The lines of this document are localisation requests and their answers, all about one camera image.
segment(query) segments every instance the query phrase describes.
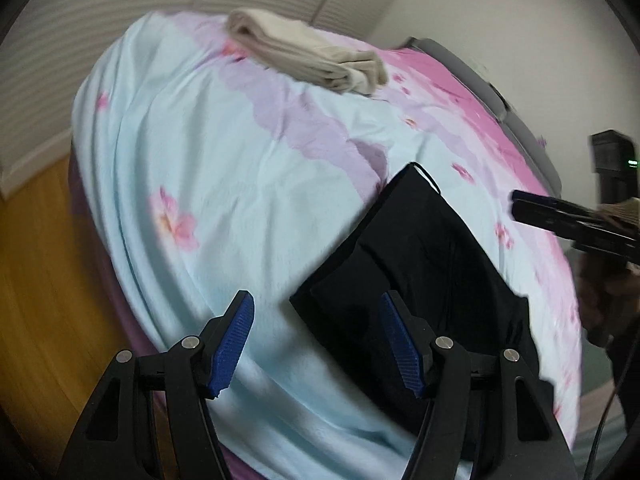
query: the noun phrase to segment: wrinkled sheet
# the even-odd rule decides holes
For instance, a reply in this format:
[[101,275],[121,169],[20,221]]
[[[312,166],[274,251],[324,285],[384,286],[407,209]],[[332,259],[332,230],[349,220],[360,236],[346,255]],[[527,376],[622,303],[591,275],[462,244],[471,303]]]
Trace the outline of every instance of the wrinkled sheet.
[[495,121],[425,54],[376,49],[390,83],[372,98],[338,95],[253,62],[224,20],[138,20],[82,84],[72,117],[92,218],[156,348],[199,333],[236,290],[254,295],[231,386],[210,403],[220,441],[270,479],[401,477],[414,438],[351,383],[287,298],[416,160],[529,297],[541,376],[571,444],[571,273],[552,235],[511,221],[512,189],[544,192]]

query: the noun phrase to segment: metal pin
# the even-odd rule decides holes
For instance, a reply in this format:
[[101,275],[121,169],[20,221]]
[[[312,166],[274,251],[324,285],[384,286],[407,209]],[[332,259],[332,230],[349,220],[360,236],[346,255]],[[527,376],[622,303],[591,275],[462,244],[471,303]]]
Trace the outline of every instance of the metal pin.
[[194,335],[187,336],[182,340],[183,348],[196,348],[199,344],[200,340]]
[[436,339],[436,345],[439,346],[440,348],[444,348],[445,350],[448,350],[453,346],[453,341],[450,338],[444,335],[441,335],[439,338]]
[[131,361],[132,357],[133,357],[133,354],[131,353],[130,350],[121,350],[116,355],[116,361],[119,363],[127,363]]
[[520,359],[520,354],[518,354],[518,352],[513,348],[507,348],[504,351],[504,358],[507,359],[507,361],[511,361],[512,363],[517,363]]

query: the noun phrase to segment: blue gripper pad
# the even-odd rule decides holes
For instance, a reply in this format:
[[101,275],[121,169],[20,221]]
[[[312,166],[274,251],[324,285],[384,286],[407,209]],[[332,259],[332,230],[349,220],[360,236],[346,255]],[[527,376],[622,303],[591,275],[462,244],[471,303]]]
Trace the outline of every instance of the blue gripper pad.
[[404,386],[416,397],[422,397],[426,387],[422,377],[422,359],[388,293],[380,298],[380,318]]
[[228,388],[231,383],[231,377],[236,371],[240,354],[254,322],[254,312],[254,298],[247,293],[225,335],[222,336],[218,350],[211,358],[211,380],[208,388],[214,397],[219,396],[220,391]]

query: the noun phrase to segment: yellow wood flooring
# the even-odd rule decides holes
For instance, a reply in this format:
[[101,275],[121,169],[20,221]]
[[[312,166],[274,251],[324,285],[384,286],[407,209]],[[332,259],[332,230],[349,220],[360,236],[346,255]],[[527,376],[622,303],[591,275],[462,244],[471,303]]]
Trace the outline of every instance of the yellow wood flooring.
[[[92,261],[89,220],[70,212],[67,164],[0,200],[0,404],[49,472],[106,365],[127,347]],[[166,419],[159,426],[166,451]]]

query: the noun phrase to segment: baseboard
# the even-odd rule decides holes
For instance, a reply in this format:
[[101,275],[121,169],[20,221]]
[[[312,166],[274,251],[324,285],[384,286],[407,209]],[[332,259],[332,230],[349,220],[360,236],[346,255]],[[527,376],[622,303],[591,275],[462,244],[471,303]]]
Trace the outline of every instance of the baseboard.
[[0,192],[6,200],[24,184],[54,162],[69,154],[71,129],[64,130],[43,142],[27,156],[21,158],[0,174]]

